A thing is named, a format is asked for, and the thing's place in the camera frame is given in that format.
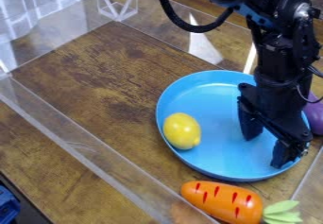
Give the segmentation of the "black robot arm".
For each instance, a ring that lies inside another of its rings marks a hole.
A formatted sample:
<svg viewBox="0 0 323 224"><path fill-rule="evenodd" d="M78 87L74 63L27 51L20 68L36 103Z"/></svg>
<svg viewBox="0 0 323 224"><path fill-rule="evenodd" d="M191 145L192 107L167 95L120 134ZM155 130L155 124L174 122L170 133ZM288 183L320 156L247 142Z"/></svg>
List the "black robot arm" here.
<svg viewBox="0 0 323 224"><path fill-rule="evenodd" d="M312 139L302 118L311 103L311 79L320 72L320 43L315 39L312 20L319 10L311 0L210 0L246 17L258 52L254 71L256 84L239 85L239 119L242 134L254 139L268 130L276 137L271 166L303 157Z"/></svg>

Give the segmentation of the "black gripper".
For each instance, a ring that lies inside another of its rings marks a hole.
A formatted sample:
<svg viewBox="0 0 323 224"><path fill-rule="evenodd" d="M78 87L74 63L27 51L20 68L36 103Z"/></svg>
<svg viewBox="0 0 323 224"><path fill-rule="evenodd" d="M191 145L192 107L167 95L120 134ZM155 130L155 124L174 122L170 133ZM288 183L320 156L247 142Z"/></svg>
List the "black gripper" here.
<svg viewBox="0 0 323 224"><path fill-rule="evenodd" d="M310 93L311 77L274 80L255 74L255 85L239 84L239 121L246 141L256 138L267 129L278 141L272 149L270 165L280 169L308 154L312 139L303 120L306 95Z"/></svg>

